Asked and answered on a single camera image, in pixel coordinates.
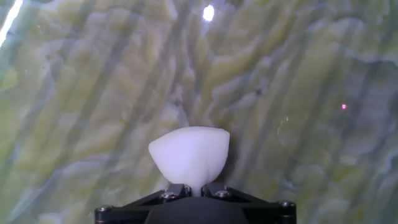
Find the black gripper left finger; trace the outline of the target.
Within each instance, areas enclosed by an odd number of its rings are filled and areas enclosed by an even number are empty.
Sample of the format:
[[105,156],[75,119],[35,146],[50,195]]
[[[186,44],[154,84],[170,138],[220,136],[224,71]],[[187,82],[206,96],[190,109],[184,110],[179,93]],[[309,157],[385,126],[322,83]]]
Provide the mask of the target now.
[[146,205],[160,205],[180,198],[191,197],[192,189],[185,184],[170,184],[168,188],[159,190],[153,194],[140,198],[135,202],[129,203],[127,207],[137,207]]

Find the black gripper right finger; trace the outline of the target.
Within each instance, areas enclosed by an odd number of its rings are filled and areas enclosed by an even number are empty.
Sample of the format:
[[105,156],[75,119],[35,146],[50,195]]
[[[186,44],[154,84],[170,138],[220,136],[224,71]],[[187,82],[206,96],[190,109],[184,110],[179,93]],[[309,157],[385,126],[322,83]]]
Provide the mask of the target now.
[[233,203],[267,203],[252,195],[223,185],[221,182],[212,182],[201,188],[201,196],[215,198]]

